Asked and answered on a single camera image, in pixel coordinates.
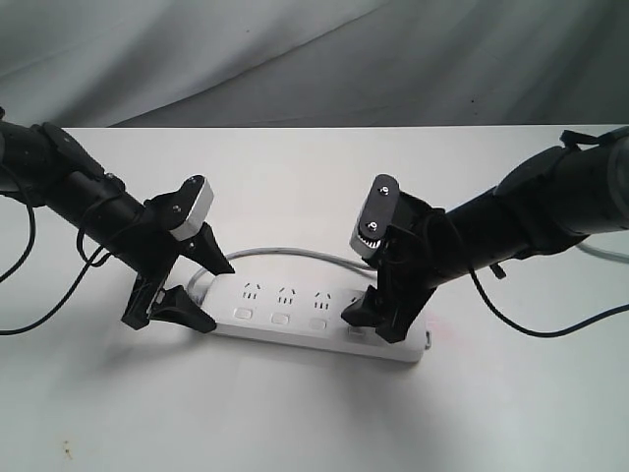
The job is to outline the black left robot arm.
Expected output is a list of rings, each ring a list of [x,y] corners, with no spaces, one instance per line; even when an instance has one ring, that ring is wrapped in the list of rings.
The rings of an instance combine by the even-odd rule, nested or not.
[[[63,129],[3,121],[1,194],[29,212],[50,208],[77,228],[78,246],[85,238],[97,243],[95,255],[85,259],[87,267],[114,257],[136,273],[122,315],[125,325],[141,329],[160,321],[201,333],[215,330],[215,320],[183,286],[164,286],[181,257],[212,274],[234,271],[205,220],[214,194],[204,176],[139,202]]]

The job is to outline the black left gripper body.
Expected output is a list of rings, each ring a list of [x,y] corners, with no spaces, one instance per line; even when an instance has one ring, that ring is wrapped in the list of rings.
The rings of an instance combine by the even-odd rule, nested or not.
[[[127,194],[105,204],[105,247],[137,274],[122,315],[131,328],[143,328],[151,319],[151,306],[184,245],[164,225],[166,206],[173,194],[135,201]]]

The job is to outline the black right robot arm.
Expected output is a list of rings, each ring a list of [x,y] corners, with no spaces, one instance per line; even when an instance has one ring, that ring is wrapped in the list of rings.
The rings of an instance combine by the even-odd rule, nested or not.
[[[628,131],[565,131],[500,183],[444,210],[401,190],[391,175],[372,181],[352,249],[376,283],[342,311],[388,343],[403,341],[436,289],[501,264],[562,253],[628,227]]]

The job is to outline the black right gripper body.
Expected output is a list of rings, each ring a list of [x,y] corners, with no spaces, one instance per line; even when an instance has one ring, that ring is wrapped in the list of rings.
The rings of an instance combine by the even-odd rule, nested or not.
[[[395,210],[377,258],[377,305],[386,320],[415,319],[439,285],[469,273],[462,236],[432,206]]]

